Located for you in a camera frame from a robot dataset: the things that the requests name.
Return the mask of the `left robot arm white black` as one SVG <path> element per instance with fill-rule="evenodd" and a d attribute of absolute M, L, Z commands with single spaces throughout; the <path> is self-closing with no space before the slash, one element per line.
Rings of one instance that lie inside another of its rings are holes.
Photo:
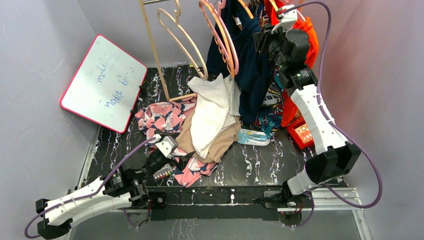
<path fill-rule="evenodd" d="M 165 196 L 148 190 L 145 183 L 166 166 L 175 172 L 183 170 L 186 162 L 159 149 L 148 155 L 133 150 L 106 176 L 58 199 L 37 200 L 36 212 L 42 218 L 36 225 L 38 236 L 45 240 L 62 237 L 87 219 L 113 210 L 162 208 L 158 199 Z"/>

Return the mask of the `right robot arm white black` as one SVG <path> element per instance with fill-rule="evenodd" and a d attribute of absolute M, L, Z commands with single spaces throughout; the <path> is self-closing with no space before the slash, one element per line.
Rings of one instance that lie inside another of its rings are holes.
<path fill-rule="evenodd" d="M 257 52 L 266 53 L 278 65 L 279 80 L 309 127 L 316 155 L 303 171 L 285 181 L 281 199 L 295 207 L 302 194 L 329 180 L 350 173 L 361 150 L 335 127 L 334 120 L 318 94 L 318 80 L 305 61 L 309 36 L 300 29 L 284 30 L 267 24 L 253 35 Z"/>

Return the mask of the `navy blue shorts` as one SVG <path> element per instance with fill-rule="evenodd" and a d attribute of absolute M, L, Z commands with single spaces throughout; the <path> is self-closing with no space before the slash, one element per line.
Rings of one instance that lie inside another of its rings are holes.
<path fill-rule="evenodd" d="M 242 23 L 240 30 L 233 19 L 239 17 Z M 239 62 L 239 71 L 235 76 L 241 94 L 239 97 L 239 113 L 245 124 L 256 121 L 268 87 L 268 76 L 271 66 L 266 54 L 258 53 L 255 48 L 253 34 L 261 32 L 259 19 L 249 19 L 234 0 L 228 0 L 221 11 L 221 18 L 225 23 L 233 41 Z"/>

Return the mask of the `orange hanger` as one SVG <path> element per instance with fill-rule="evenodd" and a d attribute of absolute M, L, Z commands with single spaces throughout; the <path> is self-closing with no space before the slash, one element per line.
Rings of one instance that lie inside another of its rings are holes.
<path fill-rule="evenodd" d="M 250 20 L 252 20 L 254 18 L 253 14 L 251 13 L 248 5 L 245 3 L 244 0 L 235 0 L 234 2 L 237 3 L 237 6 L 240 6 L 243 9 L 243 11 L 247 14 L 247 16 L 249 17 Z M 242 30 L 243 29 L 243 24 L 242 24 L 240 18 L 237 17 L 237 16 L 233 16 L 232 18 L 233 18 L 236 26 L 240 30 Z"/>

